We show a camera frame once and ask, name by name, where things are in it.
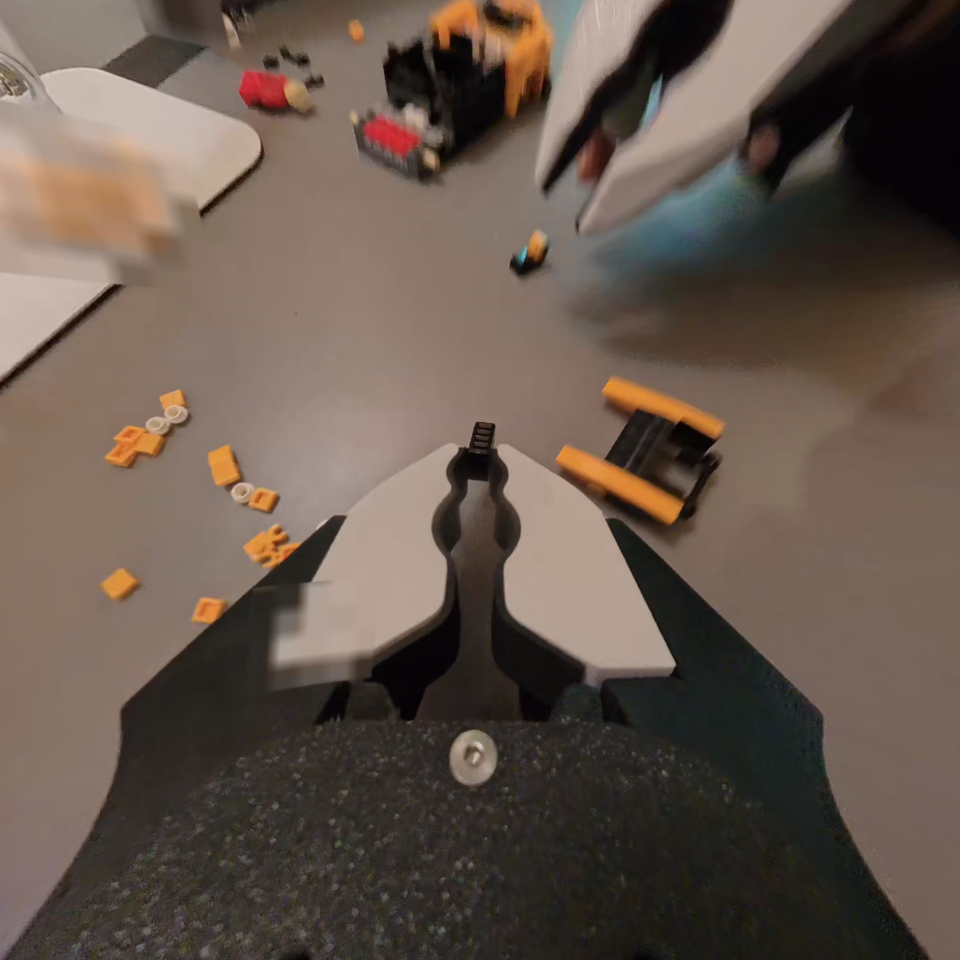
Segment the scattered small lego pieces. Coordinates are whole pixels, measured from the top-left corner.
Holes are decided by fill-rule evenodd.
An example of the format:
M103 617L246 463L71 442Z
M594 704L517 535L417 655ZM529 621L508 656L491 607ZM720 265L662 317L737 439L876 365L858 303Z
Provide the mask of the scattered small lego pieces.
M142 425L125 425L111 439L111 446L103 461L121 470L132 468L138 459L155 458L162 453L171 431L185 425L190 418L186 394L170 390L159 397L161 414L150 417ZM211 478L219 490L227 491L231 500L246 509L270 515L280 501L280 495L269 487L258 486L243 477L233 448L224 444L207 454ZM274 523L256 534L243 547L244 553L258 568L273 570L299 550L281 524ZM141 582L130 570L117 568L100 584L102 593L113 602L128 599L141 588ZM202 596L191 614L192 623L208 627L227 612L230 601L225 598Z

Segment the sticker sheet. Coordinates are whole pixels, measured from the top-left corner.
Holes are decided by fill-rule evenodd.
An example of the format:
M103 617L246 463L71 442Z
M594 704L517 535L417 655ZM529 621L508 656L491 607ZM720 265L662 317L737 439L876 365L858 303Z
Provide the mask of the sticker sheet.
M2 242L138 261L171 250L182 231L177 183L121 141L43 145L6 138L1 150Z

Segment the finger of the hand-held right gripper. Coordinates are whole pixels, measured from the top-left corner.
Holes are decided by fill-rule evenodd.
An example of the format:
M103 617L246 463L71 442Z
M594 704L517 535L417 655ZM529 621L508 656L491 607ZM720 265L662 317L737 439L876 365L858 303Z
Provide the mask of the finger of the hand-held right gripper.
M689 186L740 148L754 108L846 1L675 2L651 119L613 149L575 220L603 234Z
M671 1L583 2L543 122L534 182L550 192L597 131L618 143L642 126L661 76Z

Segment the orange black lego subassembly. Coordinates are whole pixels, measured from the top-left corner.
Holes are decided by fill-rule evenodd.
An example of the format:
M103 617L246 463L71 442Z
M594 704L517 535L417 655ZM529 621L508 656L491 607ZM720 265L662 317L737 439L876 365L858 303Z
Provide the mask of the orange black lego subassembly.
M691 520L721 463L727 423L688 402L611 376L606 405L626 421L604 458L571 445L556 465L599 498L613 498L664 526Z

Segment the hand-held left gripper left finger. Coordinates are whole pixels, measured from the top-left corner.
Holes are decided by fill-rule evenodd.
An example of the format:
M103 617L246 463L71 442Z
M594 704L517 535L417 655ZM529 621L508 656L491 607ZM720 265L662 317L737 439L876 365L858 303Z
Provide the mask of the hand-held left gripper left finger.
M452 547L436 517L458 507L446 443L381 482L342 518L313 579L273 591L273 687L372 681L415 714L459 653Z

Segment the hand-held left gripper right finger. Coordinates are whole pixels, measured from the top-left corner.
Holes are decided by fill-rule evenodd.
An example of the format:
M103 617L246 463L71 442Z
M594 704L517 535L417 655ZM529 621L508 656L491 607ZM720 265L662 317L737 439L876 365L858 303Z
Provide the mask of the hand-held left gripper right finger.
M666 678L676 660L603 512L508 444L490 459L494 576L490 642L524 712L572 685Z

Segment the lego car chassis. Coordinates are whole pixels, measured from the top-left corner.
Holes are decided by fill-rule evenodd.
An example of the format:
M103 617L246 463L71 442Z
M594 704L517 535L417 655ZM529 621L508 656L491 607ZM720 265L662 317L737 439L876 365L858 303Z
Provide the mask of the lego car chassis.
M502 121L546 103L552 46L538 2L447 3L407 46L388 46L385 105L350 114L359 154L432 180Z

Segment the person's right hand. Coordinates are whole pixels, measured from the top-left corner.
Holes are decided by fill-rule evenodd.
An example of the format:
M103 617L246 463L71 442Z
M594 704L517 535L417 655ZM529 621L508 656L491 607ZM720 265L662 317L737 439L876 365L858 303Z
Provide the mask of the person's right hand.
M767 184L779 183L789 166L785 160L782 132L776 124L755 128L743 153L743 162L749 177Z

